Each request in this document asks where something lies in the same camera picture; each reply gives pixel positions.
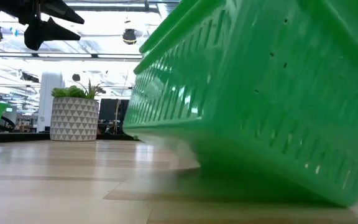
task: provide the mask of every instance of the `ceiling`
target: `ceiling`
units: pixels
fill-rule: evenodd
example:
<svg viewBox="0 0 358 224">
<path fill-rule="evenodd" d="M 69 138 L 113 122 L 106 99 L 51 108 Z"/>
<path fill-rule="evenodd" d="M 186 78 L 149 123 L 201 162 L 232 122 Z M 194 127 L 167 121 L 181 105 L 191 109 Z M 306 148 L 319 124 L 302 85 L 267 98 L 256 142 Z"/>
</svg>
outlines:
<svg viewBox="0 0 358 224">
<path fill-rule="evenodd" d="M 129 98 L 135 80 L 132 71 L 141 60 L 139 47 L 178 1 L 149 0 L 146 6 L 144 0 L 67 0 L 85 24 L 53 19 L 81 35 L 81 40 L 45 42 L 37 52 L 24 45 L 26 26 L 1 12 L 0 101 L 18 106 L 20 112 L 36 113 L 40 85 L 24 78 L 30 75 L 40 81 L 42 73 L 50 68 L 63 73 L 66 86 L 79 85 L 71 79 L 78 73 L 83 85 L 87 85 L 88 80 L 101 83 L 106 94 L 99 98 Z M 48 15 L 42 15 L 42 19 L 47 20 Z M 127 45 L 122 40 L 122 34 L 128 28 L 138 30 L 135 45 Z"/>
</svg>

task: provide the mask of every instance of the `planter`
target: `planter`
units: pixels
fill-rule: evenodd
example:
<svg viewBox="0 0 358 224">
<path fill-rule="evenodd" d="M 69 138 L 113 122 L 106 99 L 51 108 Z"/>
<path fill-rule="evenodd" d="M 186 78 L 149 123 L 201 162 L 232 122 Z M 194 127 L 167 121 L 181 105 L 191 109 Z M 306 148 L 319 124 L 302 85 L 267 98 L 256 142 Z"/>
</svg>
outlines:
<svg viewBox="0 0 358 224">
<path fill-rule="evenodd" d="M 82 98 L 53 99 L 50 139 L 94 141 L 98 133 L 99 102 Z"/>
</svg>

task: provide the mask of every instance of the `basket handle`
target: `basket handle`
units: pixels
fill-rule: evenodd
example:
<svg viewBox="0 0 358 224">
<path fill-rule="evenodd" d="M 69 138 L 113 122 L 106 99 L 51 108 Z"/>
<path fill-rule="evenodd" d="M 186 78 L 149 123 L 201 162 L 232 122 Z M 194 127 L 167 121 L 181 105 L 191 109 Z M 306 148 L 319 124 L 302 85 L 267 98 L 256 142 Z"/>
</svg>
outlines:
<svg viewBox="0 0 358 224">
<path fill-rule="evenodd" d="M 157 27 L 153 34 L 146 40 L 146 42 L 140 47 L 139 52 L 141 54 L 147 54 L 150 52 L 161 40 L 165 34 L 167 34 L 176 23 L 197 3 L 199 0 L 181 0 L 167 18 Z"/>
</svg>

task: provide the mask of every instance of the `table surface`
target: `table surface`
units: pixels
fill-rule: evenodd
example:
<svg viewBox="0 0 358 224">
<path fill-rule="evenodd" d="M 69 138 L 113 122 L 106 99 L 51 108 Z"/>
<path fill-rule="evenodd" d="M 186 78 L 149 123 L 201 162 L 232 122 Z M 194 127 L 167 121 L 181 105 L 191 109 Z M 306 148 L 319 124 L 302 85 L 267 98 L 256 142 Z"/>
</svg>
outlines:
<svg viewBox="0 0 358 224">
<path fill-rule="evenodd" d="M 139 141 L 1 143 L 0 223 L 358 223 L 358 204 L 218 199 L 208 193 L 218 180 L 197 172 Z"/>
</svg>

